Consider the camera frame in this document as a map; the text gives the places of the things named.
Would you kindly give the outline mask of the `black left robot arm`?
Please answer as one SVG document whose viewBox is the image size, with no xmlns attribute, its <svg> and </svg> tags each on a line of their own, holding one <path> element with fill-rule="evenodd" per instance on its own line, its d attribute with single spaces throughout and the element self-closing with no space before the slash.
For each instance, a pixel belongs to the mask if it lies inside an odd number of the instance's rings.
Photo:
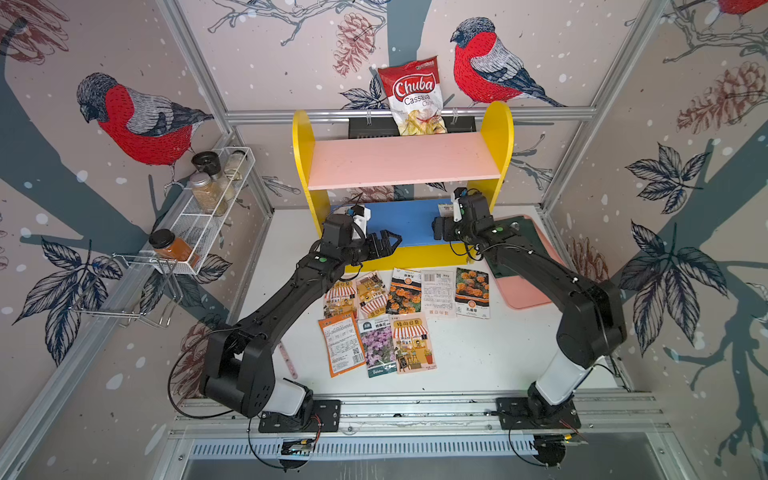
<svg viewBox="0 0 768 480">
<path fill-rule="evenodd" d="M 273 354 L 283 335 L 315 301 L 342 278 L 348 266 L 393 255 L 402 236 L 383 230 L 366 233 L 349 214 L 331 214 L 321 237 L 297 261 L 286 283 L 261 307 L 234 326 L 208 337 L 199 392 L 206 398 L 254 418 L 279 414 L 309 422 L 312 393 L 275 375 Z"/>
</svg>

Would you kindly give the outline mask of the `pink handled fork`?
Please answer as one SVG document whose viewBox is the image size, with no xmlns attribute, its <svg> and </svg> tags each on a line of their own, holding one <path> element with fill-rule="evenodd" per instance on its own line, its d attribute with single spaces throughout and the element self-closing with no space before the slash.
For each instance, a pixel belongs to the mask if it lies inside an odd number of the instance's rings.
<svg viewBox="0 0 768 480">
<path fill-rule="evenodd" d="M 295 366 L 294 366 L 294 364 L 292 362 L 292 359 L 291 359 L 287 349 L 285 348 L 285 346 L 283 345 L 282 342 L 278 343 L 278 350 L 279 350 L 279 352 L 280 352 L 280 354 L 281 354 L 281 356 L 282 356 L 282 358 L 283 358 L 283 360 L 284 360 L 284 362 L 286 364 L 286 367 L 287 367 L 287 369 L 288 369 L 288 371 L 290 373 L 291 379 L 292 380 L 297 380 L 298 379 L 298 373 L 297 373 L 297 371 L 295 369 Z"/>
</svg>

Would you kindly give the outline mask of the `black lid spice jar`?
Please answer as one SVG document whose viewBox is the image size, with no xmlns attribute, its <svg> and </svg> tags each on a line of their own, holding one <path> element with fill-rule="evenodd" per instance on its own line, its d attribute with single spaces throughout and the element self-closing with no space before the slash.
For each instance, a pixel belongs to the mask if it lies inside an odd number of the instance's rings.
<svg viewBox="0 0 768 480">
<path fill-rule="evenodd" d="M 229 180 L 223 174 L 220 157 L 214 151 L 203 151 L 193 155 L 192 165 L 198 172 L 208 174 L 215 181 L 221 190 L 226 190 L 229 186 Z"/>
</svg>

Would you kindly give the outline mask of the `pink storefront seed bag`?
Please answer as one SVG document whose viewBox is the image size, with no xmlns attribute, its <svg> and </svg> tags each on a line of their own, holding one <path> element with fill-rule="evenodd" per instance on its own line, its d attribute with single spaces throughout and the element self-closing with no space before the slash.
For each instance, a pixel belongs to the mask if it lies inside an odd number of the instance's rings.
<svg viewBox="0 0 768 480">
<path fill-rule="evenodd" d="M 455 319 L 455 272 L 423 270 L 421 311 L 428 320 Z"/>
<path fill-rule="evenodd" d="M 372 319 L 386 313 L 387 289 L 377 272 L 369 272 L 356 280 L 358 317 Z"/>
<path fill-rule="evenodd" d="M 423 313 L 391 317 L 392 340 L 399 374 L 437 368 L 427 319 Z"/>
<path fill-rule="evenodd" d="M 323 314 L 325 318 L 357 313 L 357 288 L 354 280 L 337 281 L 325 294 Z"/>
</svg>

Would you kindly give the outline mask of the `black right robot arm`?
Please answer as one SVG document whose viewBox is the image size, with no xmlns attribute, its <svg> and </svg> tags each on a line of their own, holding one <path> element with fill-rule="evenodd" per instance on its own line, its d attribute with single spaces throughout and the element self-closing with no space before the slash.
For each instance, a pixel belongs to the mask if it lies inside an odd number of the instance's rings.
<svg viewBox="0 0 768 480">
<path fill-rule="evenodd" d="M 627 339 L 620 293 L 611 282 L 597 283 L 537 252 L 512 227 L 494 219 L 486 197 L 459 187 L 452 195 L 453 218 L 432 222 L 434 238 L 460 241 L 488 263 L 508 267 L 545 294 L 562 317 L 558 351 L 527 392 L 528 417 L 537 424 L 554 421 L 599 359 Z"/>
</svg>

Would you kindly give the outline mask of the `pale spice jar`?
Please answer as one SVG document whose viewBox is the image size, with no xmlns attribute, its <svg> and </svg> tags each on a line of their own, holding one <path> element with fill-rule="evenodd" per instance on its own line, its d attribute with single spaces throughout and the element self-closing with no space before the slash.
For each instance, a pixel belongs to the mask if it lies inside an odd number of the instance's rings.
<svg viewBox="0 0 768 480">
<path fill-rule="evenodd" d="M 232 182 L 243 179 L 243 169 L 247 166 L 247 153 L 236 149 L 229 152 L 223 166 L 224 175 Z"/>
</svg>

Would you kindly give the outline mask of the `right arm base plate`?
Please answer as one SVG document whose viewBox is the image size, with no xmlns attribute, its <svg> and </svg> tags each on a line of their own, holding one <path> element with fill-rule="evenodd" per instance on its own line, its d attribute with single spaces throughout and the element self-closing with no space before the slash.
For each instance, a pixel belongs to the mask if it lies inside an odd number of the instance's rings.
<svg viewBox="0 0 768 480">
<path fill-rule="evenodd" d="M 495 412 L 503 430 L 579 430 L 582 427 L 573 397 L 552 406 L 538 399 L 500 397 Z"/>
</svg>

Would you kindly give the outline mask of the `red Chuba chips bag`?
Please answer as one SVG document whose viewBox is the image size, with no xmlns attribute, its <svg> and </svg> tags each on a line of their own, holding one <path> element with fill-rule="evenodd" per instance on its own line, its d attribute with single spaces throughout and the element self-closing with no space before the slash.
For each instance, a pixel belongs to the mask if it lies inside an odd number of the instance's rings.
<svg viewBox="0 0 768 480">
<path fill-rule="evenodd" d="M 436 56 L 379 69 L 378 74 L 401 136 L 447 132 Z"/>
</svg>

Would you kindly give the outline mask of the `black orange marigold seed bag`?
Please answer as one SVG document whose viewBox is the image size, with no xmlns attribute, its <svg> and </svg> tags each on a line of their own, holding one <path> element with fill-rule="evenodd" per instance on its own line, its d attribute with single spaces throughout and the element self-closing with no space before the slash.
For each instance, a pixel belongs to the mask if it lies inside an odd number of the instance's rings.
<svg viewBox="0 0 768 480">
<path fill-rule="evenodd" d="M 419 271 L 394 269 L 387 296 L 386 313 L 407 315 L 421 312 L 422 274 Z"/>
</svg>

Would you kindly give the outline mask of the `tan spice jar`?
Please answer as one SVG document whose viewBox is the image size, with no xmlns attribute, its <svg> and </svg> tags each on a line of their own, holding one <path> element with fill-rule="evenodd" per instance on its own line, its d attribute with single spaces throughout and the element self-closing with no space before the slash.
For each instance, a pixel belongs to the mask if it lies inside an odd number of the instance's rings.
<svg viewBox="0 0 768 480">
<path fill-rule="evenodd" d="M 226 202 L 222 199 L 218 184 L 202 172 L 194 173 L 189 178 L 192 194 L 202 213 L 221 217 L 226 212 Z"/>
</svg>

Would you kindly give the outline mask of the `blue flower seed bag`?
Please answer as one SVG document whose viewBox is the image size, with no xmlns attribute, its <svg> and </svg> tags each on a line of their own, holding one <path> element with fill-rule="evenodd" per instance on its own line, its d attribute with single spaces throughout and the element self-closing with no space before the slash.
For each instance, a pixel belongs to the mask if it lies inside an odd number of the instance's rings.
<svg viewBox="0 0 768 480">
<path fill-rule="evenodd" d="M 454 206 L 452 203 L 438 204 L 439 216 L 443 218 L 452 218 L 454 215 Z"/>
</svg>

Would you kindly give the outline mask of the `pink tray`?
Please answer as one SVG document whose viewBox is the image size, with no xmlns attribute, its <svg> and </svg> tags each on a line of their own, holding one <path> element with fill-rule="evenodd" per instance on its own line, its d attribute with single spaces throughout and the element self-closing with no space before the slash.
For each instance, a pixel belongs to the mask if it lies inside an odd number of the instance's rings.
<svg viewBox="0 0 768 480">
<path fill-rule="evenodd" d="M 565 265 L 565 262 L 562 260 L 558 252 L 555 250 L 549 239 L 542 232 L 538 225 L 537 229 L 544 244 L 547 246 L 547 250 L 551 254 L 551 258 L 561 265 Z M 539 289 L 534 287 L 530 282 L 522 278 L 520 275 L 517 277 L 495 279 L 495 282 L 504 302 L 508 307 L 512 309 L 524 310 L 551 303 L 551 300 L 544 293 L 542 293 Z"/>
</svg>

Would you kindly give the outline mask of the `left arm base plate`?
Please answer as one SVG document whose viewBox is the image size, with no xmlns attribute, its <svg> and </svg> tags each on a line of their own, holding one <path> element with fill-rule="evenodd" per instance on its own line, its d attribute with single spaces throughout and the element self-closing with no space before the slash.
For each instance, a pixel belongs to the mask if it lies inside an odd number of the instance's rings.
<svg viewBox="0 0 768 480">
<path fill-rule="evenodd" d="M 304 402 L 296 415 L 287 416 L 276 412 L 262 414 L 259 433 L 325 433 L 337 432 L 342 402 L 340 400 L 315 400 Z"/>
</svg>

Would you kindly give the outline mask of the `orange bordered seed bag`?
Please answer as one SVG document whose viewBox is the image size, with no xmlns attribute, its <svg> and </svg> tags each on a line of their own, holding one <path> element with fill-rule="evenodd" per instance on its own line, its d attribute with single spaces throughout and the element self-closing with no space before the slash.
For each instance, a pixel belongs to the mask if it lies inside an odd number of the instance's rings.
<svg viewBox="0 0 768 480">
<path fill-rule="evenodd" d="M 365 364 L 356 314 L 347 312 L 318 321 L 331 378 Z"/>
</svg>

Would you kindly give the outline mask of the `dark green cloth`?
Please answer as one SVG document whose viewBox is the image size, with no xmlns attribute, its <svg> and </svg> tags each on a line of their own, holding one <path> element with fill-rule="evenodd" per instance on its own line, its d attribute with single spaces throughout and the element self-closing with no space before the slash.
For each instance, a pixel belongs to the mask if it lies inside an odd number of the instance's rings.
<svg viewBox="0 0 768 480">
<path fill-rule="evenodd" d="M 539 235 L 537 225 L 531 218 L 523 215 L 513 216 L 497 220 L 496 225 L 502 228 L 502 233 L 516 234 L 523 237 L 531 249 L 551 258 L 547 246 Z M 517 277 L 518 273 L 514 269 L 506 264 L 501 264 L 497 260 L 497 254 L 495 254 L 497 250 L 500 250 L 500 247 L 493 248 L 488 253 L 484 253 L 493 277 L 495 279 Z"/>
</svg>

